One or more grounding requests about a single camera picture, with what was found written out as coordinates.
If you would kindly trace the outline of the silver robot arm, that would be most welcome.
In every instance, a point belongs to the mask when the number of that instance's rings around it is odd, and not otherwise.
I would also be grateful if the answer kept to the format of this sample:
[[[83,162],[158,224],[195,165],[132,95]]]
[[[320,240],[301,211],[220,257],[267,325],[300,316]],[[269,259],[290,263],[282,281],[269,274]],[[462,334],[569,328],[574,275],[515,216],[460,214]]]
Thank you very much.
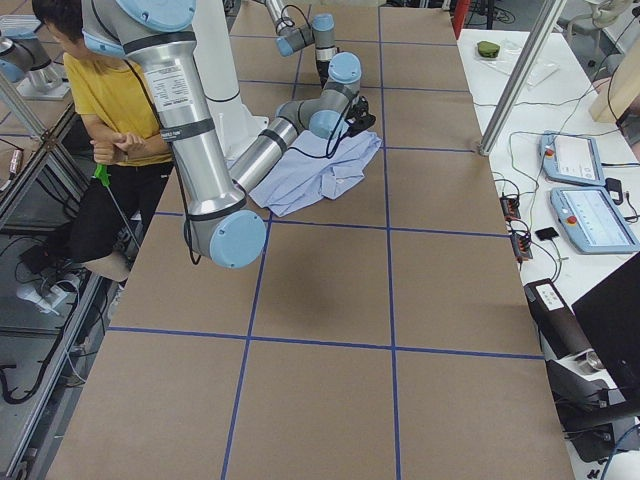
[[[329,13],[321,13],[307,19],[304,12],[293,4],[285,5],[282,1],[261,1],[269,12],[276,33],[276,45],[283,57],[292,56],[294,53],[313,45],[315,48],[315,65],[321,86],[324,86],[329,78],[329,64],[339,48],[335,43],[335,22]],[[289,15],[290,9],[297,9],[305,23],[297,25]]]
[[[340,52],[330,15],[305,27],[267,3],[283,55],[313,46],[324,84],[319,97],[283,104],[273,118],[242,102],[228,24],[218,1],[86,1],[83,34],[94,52],[139,65],[153,97],[162,138],[171,146],[186,191],[185,241],[194,256],[227,268],[252,263],[266,228],[246,207],[256,187],[303,132],[337,144],[358,99],[359,58]]]

